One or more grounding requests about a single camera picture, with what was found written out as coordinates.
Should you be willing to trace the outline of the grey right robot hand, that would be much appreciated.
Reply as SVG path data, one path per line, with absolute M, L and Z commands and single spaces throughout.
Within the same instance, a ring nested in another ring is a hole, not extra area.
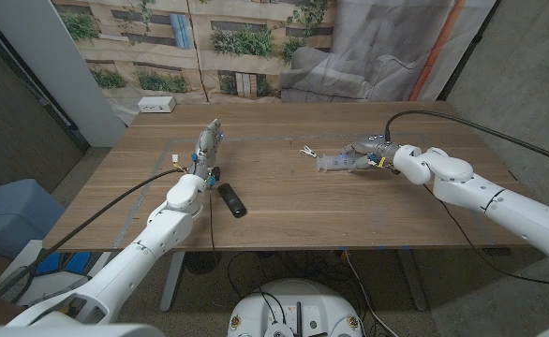
M 349 171 L 358 169 L 394 169 L 393 157 L 398 145 L 386 141 L 383 135 L 372 135 L 361 137 L 347 145 L 341 151 L 343 155 L 358 156 Z

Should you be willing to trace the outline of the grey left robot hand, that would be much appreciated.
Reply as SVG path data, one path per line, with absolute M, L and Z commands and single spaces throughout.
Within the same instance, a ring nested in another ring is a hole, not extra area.
M 222 139 L 221 122 L 214 119 L 200 132 L 192 154 L 192 164 L 187 172 L 206 180 L 210 170 L 215 166 L 217 150 Z

